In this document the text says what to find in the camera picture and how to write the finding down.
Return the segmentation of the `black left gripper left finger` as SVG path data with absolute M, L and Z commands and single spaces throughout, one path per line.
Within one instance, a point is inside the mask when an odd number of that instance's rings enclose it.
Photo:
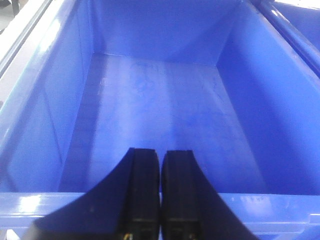
M 155 150 L 129 148 L 116 167 L 71 203 L 36 219 L 24 240 L 157 240 L 160 166 Z

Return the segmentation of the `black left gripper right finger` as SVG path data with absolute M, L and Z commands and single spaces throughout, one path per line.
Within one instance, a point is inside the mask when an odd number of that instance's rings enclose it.
M 199 167 L 191 150 L 169 150 L 161 169 L 164 240 L 256 240 Z

